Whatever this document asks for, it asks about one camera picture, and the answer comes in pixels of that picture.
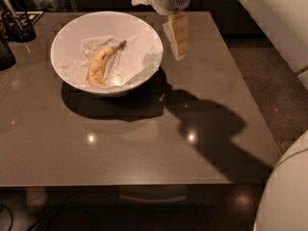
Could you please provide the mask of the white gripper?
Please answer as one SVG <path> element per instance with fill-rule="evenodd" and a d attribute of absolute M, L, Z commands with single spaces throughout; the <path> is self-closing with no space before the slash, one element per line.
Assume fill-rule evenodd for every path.
<path fill-rule="evenodd" d="M 158 14 L 169 15 L 163 28 L 176 61 L 182 61 L 188 53 L 189 20 L 182 11 L 190 2 L 191 0 L 131 0 L 133 6 L 150 4 Z"/>

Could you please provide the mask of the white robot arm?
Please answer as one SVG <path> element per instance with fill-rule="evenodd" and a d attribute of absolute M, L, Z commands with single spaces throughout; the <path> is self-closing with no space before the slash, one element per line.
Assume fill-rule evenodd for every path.
<path fill-rule="evenodd" d="M 308 85 L 308 0 L 239 0 L 303 86 Z M 274 167 L 253 231 L 308 231 L 308 133 Z"/>

